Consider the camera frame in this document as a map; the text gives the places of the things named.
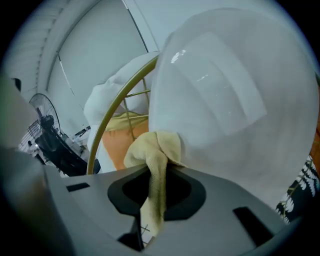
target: black slot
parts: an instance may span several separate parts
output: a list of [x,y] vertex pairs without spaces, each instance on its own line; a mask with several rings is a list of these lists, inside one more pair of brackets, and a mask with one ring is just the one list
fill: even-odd
[[257,247],[273,237],[272,233],[248,207],[239,207],[234,209],[233,212]]
[[79,183],[79,184],[75,184],[75,185],[70,185],[70,186],[66,186],[66,189],[69,192],[73,192],[73,191],[77,191],[77,190],[82,190],[85,188],[90,187],[88,183]]

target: white ceiling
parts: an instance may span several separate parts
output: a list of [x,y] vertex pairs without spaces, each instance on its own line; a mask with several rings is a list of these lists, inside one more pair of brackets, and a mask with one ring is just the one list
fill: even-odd
[[62,44],[77,22],[100,0],[46,0],[21,26],[4,57],[3,67],[22,82],[29,101],[46,90]]

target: orange fabric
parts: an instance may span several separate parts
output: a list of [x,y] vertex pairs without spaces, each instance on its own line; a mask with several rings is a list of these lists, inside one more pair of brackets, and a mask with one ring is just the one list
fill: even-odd
[[320,177],[320,106],[319,106],[318,123],[316,126],[315,136],[314,136],[310,155],[313,158],[313,163]]
[[[134,137],[138,137],[148,131],[148,120],[145,120],[133,128],[133,135]],[[105,131],[102,135],[102,142],[114,164],[114,167],[117,170],[125,169],[124,159],[128,148],[134,142],[130,129]]]

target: black and white patterned fabric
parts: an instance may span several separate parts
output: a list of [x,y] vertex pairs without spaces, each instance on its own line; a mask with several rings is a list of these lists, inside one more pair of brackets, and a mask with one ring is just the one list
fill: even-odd
[[309,155],[298,177],[288,188],[275,210],[288,224],[303,214],[306,206],[316,193],[319,193],[319,190],[319,176],[313,159]]

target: gray object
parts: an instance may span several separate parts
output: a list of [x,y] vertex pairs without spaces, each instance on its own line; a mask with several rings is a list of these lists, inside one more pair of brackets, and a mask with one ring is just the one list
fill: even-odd
[[[135,174],[138,178],[139,173],[149,171],[145,165],[60,178],[55,168],[40,165],[27,154],[1,150],[0,155],[1,182],[10,206],[41,234],[54,254],[138,255],[116,241],[133,230],[135,220],[118,212],[108,190],[115,181]],[[297,225],[294,222],[284,228],[271,208],[233,182],[182,167],[169,168],[169,172],[182,172],[200,182],[206,198],[190,218],[165,221],[163,231],[143,251],[146,255],[266,255]],[[280,238],[274,236],[256,249],[234,214],[234,209],[242,207],[247,207],[272,236],[281,232]]]

